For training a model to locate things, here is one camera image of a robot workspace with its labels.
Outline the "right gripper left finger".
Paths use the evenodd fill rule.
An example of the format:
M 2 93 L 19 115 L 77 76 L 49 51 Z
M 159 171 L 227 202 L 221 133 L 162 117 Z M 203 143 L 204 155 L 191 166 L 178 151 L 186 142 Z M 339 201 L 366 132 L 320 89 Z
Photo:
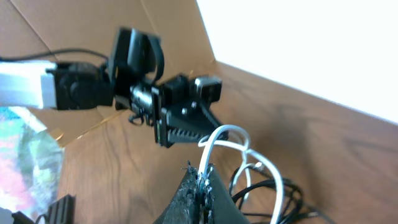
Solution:
M 194 224 L 200 222 L 197 170 L 188 166 L 174 196 L 154 224 Z

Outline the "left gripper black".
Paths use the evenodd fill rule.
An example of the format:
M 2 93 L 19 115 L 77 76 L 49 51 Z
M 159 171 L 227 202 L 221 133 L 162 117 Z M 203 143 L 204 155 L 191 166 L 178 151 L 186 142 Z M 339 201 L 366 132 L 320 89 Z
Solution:
M 175 143 L 198 143 L 223 124 L 207 105 L 191 107 L 189 79 L 184 74 L 152 87 L 152 119 L 155 141 L 164 147 Z

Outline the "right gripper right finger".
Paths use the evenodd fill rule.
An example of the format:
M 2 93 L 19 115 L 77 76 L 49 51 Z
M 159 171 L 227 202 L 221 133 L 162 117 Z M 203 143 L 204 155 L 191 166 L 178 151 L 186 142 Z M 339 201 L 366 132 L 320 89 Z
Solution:
M 249 220 L 238 210 L 219 172 L 213 164 L 208 166 L 204 183 L 204 217 L 209 224 L 249 224 Z

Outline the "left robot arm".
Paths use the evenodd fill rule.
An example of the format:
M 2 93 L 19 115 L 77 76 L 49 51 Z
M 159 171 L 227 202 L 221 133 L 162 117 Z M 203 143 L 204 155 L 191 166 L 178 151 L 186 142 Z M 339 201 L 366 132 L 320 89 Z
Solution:
M 160 38 L 121 27 L 101 65 L 51 62 L 49 53 L 1 59 L 1 104 L 58 111 L 113 106 L 130 110 L 129 122 L 148 125 L 157 144 L 198 142 L 221 126 L 211 112 L 222 81 L 186 74 L 162 81 L 165 59 Z

